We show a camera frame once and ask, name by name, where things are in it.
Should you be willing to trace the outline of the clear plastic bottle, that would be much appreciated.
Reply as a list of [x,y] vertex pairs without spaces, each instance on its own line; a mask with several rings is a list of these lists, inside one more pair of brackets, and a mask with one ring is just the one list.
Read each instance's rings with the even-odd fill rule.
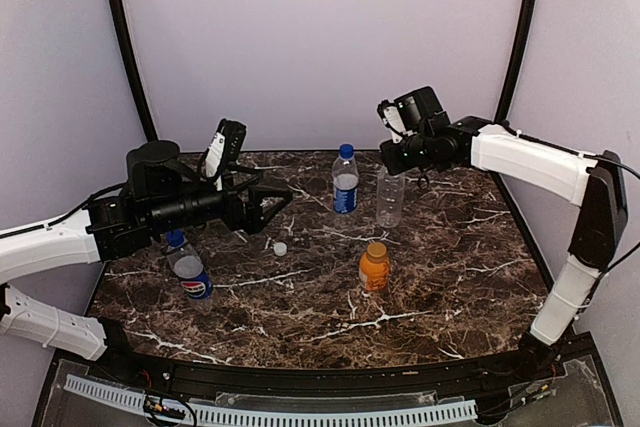
[[396,227],[402,216],[405,175],[391,175],[382,166],[377,176],[376,221],[383,228]]

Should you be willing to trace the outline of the white bottle cap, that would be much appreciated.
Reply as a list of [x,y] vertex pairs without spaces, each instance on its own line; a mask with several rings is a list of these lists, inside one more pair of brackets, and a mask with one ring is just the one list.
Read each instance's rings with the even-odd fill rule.
[[284,242],[276,242],[273,244],[273,252],[276,256],[285,256],[287,251],[288,247]]

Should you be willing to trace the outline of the blue label water bottle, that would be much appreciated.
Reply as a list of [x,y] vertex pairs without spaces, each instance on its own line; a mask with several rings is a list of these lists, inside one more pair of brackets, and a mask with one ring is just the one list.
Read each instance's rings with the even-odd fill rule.
[[359,172],[355,149],[351,144],[342,144],[332,166],[333,208],[337,214],[351,214],[357,208]]

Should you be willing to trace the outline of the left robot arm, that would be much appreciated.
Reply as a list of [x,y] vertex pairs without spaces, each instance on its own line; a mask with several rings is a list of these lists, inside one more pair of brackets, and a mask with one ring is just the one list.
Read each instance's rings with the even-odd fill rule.
[[128,179],[107,187],[57,219],[1,234],[1,331],[54,347],[103,368],[120,383],[141,374],[120,325],[80,317],[20,292],[14,279],[57,267],[126,258],[173,230],[220,220],[231,231],[261,232],[288,203],[288,189],[261,183],[261,173],[234,162],[220,179],[179,160],[173,141],[152,141],[127,154]]

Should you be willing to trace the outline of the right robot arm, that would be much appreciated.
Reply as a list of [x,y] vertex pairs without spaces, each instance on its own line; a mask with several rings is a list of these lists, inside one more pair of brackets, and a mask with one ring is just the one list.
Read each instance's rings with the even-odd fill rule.
[[528,336],[535,342],[510,360],[517,379],[534,379],[549,363],[544,345],[561,339],[599,280],[619,261],[615,254],[628,221],[619,156],[552,145],[505,123],[475,116],[453,122],[430,87],[384,100],[377,113],[391,133],[380,150],[392,175],[414,168],[476,168],[542,188],[578,207],[567,260],[529,328]]

